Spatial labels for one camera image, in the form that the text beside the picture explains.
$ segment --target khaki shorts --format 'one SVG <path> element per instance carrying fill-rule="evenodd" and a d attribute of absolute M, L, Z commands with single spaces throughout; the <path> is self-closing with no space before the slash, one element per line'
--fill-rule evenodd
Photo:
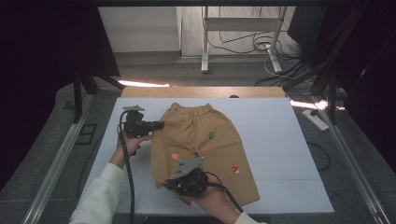
<path fill-rule="evenodd" d="M 203 170 L 218 176 L 240 205 L 260 199 L 242 140 L 226 116 L 211 105 L 173 103 L 161 121 L 164 128 L 151 140 L 151 172 L 157 188 L 173 178 L 179 159 L 205 157 Z"/>

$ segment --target bright light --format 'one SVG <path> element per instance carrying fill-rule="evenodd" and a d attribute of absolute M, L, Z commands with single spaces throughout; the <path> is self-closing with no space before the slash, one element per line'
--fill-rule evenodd
<path fill-rule="evenodd" d="M 293 106 L 299 106 L 299 107 L 304 107 L 304 108 L 310 108 L 310 109 L 326 109 L 327 107 L 327 102 L 326 101 L 320 101 L 319 103 L 314 103 L 314 104 L 309 104 L 309 103 L 304 103 L 304 102 L 297 102 L 290 100 L 291 105 Z"/>
<path fill-rule="evenodd" d="M 125 81 L 120 80 L 120 84 L 125 86 L 137 86 L 137 87 L 170 87 L 169 84 L 152 84 L 152 83 L 144 83 L 144 82 L 133 82 L 133 81 Z"/>

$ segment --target metal rail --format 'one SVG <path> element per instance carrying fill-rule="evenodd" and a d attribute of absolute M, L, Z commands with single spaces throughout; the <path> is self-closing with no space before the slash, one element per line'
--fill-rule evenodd
<path fill-rule="evenodd" d="M 370 210 L 370 213 L 373 216 L 375 222 L 377 224 L 392 223 L 382 203 L 379 201 L 378 197 L 376 196 L 375 190 L 367 180 L 358 162 L 353 156 L 349 146 L 347 145 L 346 140 L 338 130 L 338 127 L 336 125 L 332 125 L 330 118 L 327 116 L 324 110 L 319 110 L 319 113 L 326 121 L 326 123 L 329 125 L 332 139 L 334 140 L 334 143 L 336 144 L 338 151 L 340 152 L 341 157 L 343 158 L 346 164 L 346 167 L 348 168 L 350 174 L 352 175 L 352 178 L 355 181 L 356 186 L 361 192 L 361 196 L 363 200 L 366 202 L 367 207 Z"/>
<path fill-rule="evenodd" d="M 38 192 L 35 195 L 35 198 L 33 199 L 32 204 L 30 205 L 30 208 L 22 221 L 23 224 L 37 223 L 41 218 L 50 195 L 55 188 L 62 169 L 64 168 L 64 164 L 69 157 L 70 151 L 77 140 L 79 131 L 81 130 L 81 127 L 87 118 L 87 112 L 91 107 L 93 99 L 94 95 L 88 94 L 86 96 L 82 108 L 81 118 L 78 120 L 78 122 L 72 123 L 64 141 L 62 142 L 61 147 L 59 148 L 58 153 L 55 156 L 55 159 L 53 160 L 51 167 L 49 168 L 49 171 L 46 174 L 46 177 L 43 180 L 43 183 L 38 189 Z"/>

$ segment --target human hand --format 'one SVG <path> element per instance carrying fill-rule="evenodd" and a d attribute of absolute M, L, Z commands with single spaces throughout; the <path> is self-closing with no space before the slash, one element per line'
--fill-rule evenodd
<path fill-rule="evenodd" d="M 219 184 L 213 175 L 207 175 L 208 181 Z M 240 214 L 227 203 L 226 195 L 221 189 L 207 187 L 205 192 L 198 198 L 191 197 L 210 216 L 218 218 L 226 224 L 234 224 Z"/>
<path fill-rule="evenodd" d="M 125 146 L 128 150 L 128 157 L 134 154 L 140 148 L 140 144 L 144 141 L 148 141 L 151 139 L 151 135 L 141 136 L 141 137 L 132 137 L 127 133 L 123 133 L 125 139 Z M 113 163 L 119 166 L 121 169 L 125 165 L 125 159 L 123 156 L 123 149 L 120 139 L 118 138 L 117 149 L 114 152 L 113 156 L 110 159 L 110 163 Z"/>

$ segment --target metal frame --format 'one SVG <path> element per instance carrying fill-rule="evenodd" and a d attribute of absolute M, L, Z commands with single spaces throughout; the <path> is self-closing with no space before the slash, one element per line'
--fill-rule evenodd
<path fill-rule="evenodd" d="M 208 16 L 208 7 L 204 10 L 204 43 L 202 47 L 201 72 L 209 71 L 208 32 L 210 31 L 239 31 L 239 32 L 274 32 L 271 45 L 266 45 L 271 63 L 277 74 L 282 72 L 279 61 L 275 55 L 276 42 L 279 38 L 287 7 L 281 7 L 277 18 L 221 18 Z"/>
<path fill-rule="evenodd" d="M 358 162 L 355 160 L 355 157 L 353 156 L 351 149 L 347 145 L 346 140 L 338 130 L 338 127 L 332 124 L 332 121 L 327 116 L 325 110 L 319 110 L 319 113 L 326 121 L 326 123 L 329 124 L 332 139 L 334 140 L 334 143 L 336 144 L 338 151 L 340 152 L 341 157 L 343 158 L 346 164 L 346 167 L 348 168 L 353 180 L 355 181 L 356 186 L 361 192 L 361 197 L 366 202 L 367 207 L 375 220 L 375 223 L 378 224 L 392 223 L 382 203 L 379 201 L 378 197 L 376 196 L 375 190 L 367 180 Z"/>
<path fill-rule="evenodd" d="M 85 118 L 87 118 L 88 111 L 91 107 L 92 101 L 94 99 L 94 95 L 88 94 L 84 100 L 83 105 L 83 113 L 78 122 L 73 123 L 69 129 L 69 132 L 66 135 L 66 138 L 62 142 L 61 147 L 59 148 L 58 153 L 56 154 L 55 159 L 49 171 L 46 174 L 46 177 L 43 180 L 43 183 L 40 186 L 35 198 L 30 205 L 29 210 L 27 211 L 25 218 L 23 219 L 23 224 L 28 223 L 37 223 L 41 218 L 41 215 L 44 212 L 46 204 L 50 198 L 50 195 L 55 188 L 55 185 L 61 175 L 62 169 L 64 168 L 64 164 L 69 157 L 70 151 L 75 144 L 79 131 L 81 130 L 82 125 L 84 124 Z"/>

